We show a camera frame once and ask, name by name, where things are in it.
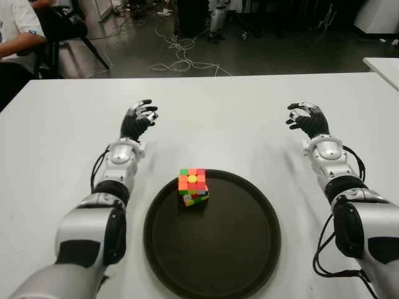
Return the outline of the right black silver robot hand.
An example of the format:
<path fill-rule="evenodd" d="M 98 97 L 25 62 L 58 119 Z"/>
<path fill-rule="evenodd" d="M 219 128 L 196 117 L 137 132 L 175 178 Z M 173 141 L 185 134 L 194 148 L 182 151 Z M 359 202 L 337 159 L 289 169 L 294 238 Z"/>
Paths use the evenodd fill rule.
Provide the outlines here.
<path fill-rule="evenodd" d="M 328 121 L 319 106 L 300 102 L 291 103 L 287 109 L 289 110 L 289 119 L 286 124 L 290 130 L 300 129 L 310 139 L 330 134 Z"/>

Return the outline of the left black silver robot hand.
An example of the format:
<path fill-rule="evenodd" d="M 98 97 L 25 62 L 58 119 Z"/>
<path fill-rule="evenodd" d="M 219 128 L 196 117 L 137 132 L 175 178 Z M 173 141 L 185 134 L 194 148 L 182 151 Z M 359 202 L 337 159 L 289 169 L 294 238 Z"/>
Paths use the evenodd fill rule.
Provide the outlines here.
<path fill-rule="evenodd" d="M 151 103 L 150 99 L 141 100 L 127 110 L 120 128 L 121 138 L 139 142 L 140 136 L 155 125 L 158 107 L 151 106 Z"/>

